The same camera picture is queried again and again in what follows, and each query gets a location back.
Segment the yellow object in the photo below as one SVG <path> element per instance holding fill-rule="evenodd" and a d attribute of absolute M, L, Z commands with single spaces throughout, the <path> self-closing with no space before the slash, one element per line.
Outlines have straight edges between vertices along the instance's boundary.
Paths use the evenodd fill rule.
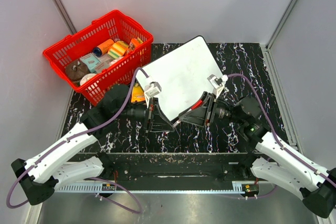
<path fill-rule="evenodd" d="M 142 40 L 138 37 L 137 39 L 131 39 L 130 45 L 127 49 L 127 54 L 129 54 L 131 51 L 134 51 L 134 49 L 142 44 Z"/>
<path fill-rule="evenodd" d="M 142 88 L 136 83 L 132 90 L 131 102 L 143 102 L 145 100 L 145 95 Z"/>
<path fill-rule="evenodd" d="M 119 40 L 110 47 L 108 54 L 112 58 L 118 59 L 119 57 L 125 54 L 127 49 L 128 49 L 128 44 L 126 44 L 122 40 Z"/>

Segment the cable clip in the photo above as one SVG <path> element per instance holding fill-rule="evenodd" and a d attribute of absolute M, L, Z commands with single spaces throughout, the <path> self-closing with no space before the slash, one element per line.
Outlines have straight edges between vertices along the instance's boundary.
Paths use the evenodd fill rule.
<path fill-rule="evenodd" d="M 207 80 L 210 82 L 210 84 L 214 88 L 213 94 L 216 95 L 216 98 L 220 96 L 223 90 L 228 91 L 227 88 L 225 87 L 225 83 L 227 79 L 228 79 L 227 75 L 223 75 L 222 77 L 218 78 L 214 74 L 210 75 L 207 78 Z"/>
<path fill-rule="evenodd" d="M 149 85 L 147 85 L 143 91 L 145 96 L 145 101 L 147 104 L 147 108 L 149 106 L 149 100 L 153 98 L 154 96 L 160 94 L 162 91 L 162 88 L 158 82 L 151 82 Z"/>
<path fill-rule="evenodd" d="M 100 196 L 99 194 L 96 194 L 95 197 L 97 198 L 98 196 Z M 102 201 L 103 196 L 100 196 L 99 200 Z"/>

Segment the red plastic basket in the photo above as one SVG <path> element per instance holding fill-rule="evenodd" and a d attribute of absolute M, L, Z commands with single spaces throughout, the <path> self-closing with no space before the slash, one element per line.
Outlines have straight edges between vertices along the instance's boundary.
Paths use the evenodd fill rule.
<path fill-rule="evenodd" d="M 69 63 L 92 52 L 94 47 L 107 39 L 119 38 L 129 44 L 132 38 L 137 37 L 143 41 L 143 44 L 82 86 L 76 86 L 66 76 L 65 67 Z M 135 69 L 150 62 L 153 40 L 153 36 L 138 22 L 118 10 L 113 10 L 92 21 L 91 25 L 82 31 L 66 36 L 44 50 L 43 54 L 62 79 L 66 80 L 76 92 L 82 93 L 93 105 L 97 105 L 112 85 L 129 84 Z"/>

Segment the white bracket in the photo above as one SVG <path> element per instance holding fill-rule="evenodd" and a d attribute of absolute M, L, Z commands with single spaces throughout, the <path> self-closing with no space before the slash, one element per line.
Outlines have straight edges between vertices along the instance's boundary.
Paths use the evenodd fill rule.
<path fill-rule="evenodd" d="M 145 86 L 145 89 L 143 91 L 144 96 L 145 96 L 145 101 L 146 101 L 146 105 L 147 108 L 149 106 L 149 100 L 160 94 L 162 91 L 162 88 L 160 86 L 160 84 L 158 82 L 154 82 L 153 78 L 151 76 L 149 76 L 146 81 L 148 82 L 148 85 Z"/>
<path fill-rule="evenodd" d="M 251 171 L 255 177 L 274 183 L 296 195 L 299 199 L 303 199 L 299 190 L 302 187 L 301 182 L 277 164 L 270 163 L 261 157 L 253 162 Z"/>
<path fill-rule="evenodd" d="M 287 153 L 285 150 L 280 148 L 280 145 L 275 141 L 272 133 L 268 132 L 262 137 L 263 141 L 258 143 L 256 149 L 267 156 L 274 159 L 278 162 L 285 170 L 289 173 L 295 175 L 295 178 L 300 181 L 301 187 L 305 187 L 309 191 L 315 191 L 318 189 L 317 184 L 324 182 L 324 178 L 315 174 L 312 170 L 304 166 L 301 162 L 296 160 L 293 156 Z M 285 148 L 294 153 L 297 157 L 304 160 L 306 163 L 310 164 L 312 167 L 317 169 L 320 173 L 328 176 L 327 169 L 323 166 L 320 166 L 303 156 L 301 153 L 294 150 L 290 145 L 288 145 L 285 141 L 280 140 Z"/>
<path fill-rule="evenodd" d="M 225 83 L 228 80 L 228 77 L 223 75 L 221 78 L 217 78 L 214 74 L 212 74 L 207 79 L 212 87 L 214 87 L 213 94 L 216 95 L 216 98 L 218 98 L 225 89 Z"/>
<path fill-rule="evenodd" d="M 77 181 L 98 177 L 103 170 L 102 162 L 97 157 L 92 157 L 72 165 L 63 165 L 53 174 L 54 179 L 58 179 L 59 181 L 54 189 L 57 191 L 59 188 Z"/>

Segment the metal floor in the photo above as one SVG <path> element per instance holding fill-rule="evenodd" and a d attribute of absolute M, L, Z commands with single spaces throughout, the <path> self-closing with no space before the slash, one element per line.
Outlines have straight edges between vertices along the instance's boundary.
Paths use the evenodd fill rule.
<path fill-rule="evenodd" d="M 261 185 L 260 195 L 271 190 Z M 119 223 L 244 223 L 315 224 L 317 218 L 289 192 L 278 188 L 270 197 L 248 200 L 228 199 L 214 194 L 138 194 L 144 213 L 135 215 L 94 195 L 55 193 L 43 203 L 38 224 Z M 136 207 L 126 194 L 112 199 Z"/>

